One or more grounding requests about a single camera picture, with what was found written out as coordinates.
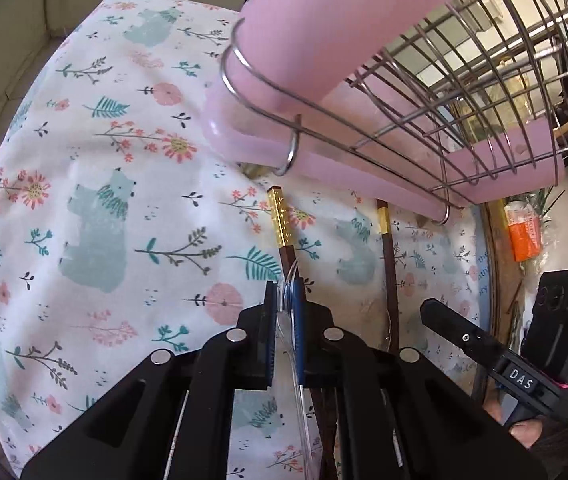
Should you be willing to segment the right hand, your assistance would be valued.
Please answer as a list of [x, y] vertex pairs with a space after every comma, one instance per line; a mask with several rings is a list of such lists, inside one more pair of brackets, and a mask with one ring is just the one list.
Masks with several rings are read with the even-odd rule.
[[[502, 407], [496, 394], [491, 393], [486, 396], [483, 408], [499, 424], [503, 422]], [[516, 422], [510, 427], [509, 433], [525, 448], [532, 448], [543, 433], [543, 422], [541, 419], [528, 419]]]

